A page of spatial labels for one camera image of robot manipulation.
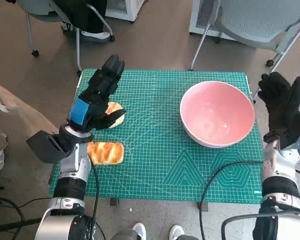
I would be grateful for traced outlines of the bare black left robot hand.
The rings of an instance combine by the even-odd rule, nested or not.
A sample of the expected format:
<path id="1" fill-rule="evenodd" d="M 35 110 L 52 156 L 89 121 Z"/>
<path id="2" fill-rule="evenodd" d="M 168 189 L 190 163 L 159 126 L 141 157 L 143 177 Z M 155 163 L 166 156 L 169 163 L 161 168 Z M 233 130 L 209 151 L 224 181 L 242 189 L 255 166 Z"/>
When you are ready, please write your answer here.
<path id="1" fill-rule="evenodd" d="M 126 113 L 123 108 L 107 113 L 110 95 L 116 92 L 124 69 L 125 62 L 113 54 L 95 71 L 71 107 L 67 120 L 73 130 L 88 133 L 107 129 Z"/>

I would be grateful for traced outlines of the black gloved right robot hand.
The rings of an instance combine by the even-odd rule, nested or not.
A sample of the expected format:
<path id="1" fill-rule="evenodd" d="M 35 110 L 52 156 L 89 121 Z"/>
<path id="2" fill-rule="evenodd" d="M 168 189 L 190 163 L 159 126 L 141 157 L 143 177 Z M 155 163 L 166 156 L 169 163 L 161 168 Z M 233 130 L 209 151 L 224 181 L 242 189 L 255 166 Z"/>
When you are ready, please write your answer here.
<path id="1" fill-rule="evenodd" d="M 279 72 L 262 74 L 258 82 L 258 97 L 268 112 L 269 132 L 263 136 L 265 143 L 287 135 L 294 116 L 300 107 L 300 76 L 290 84 Z"/>

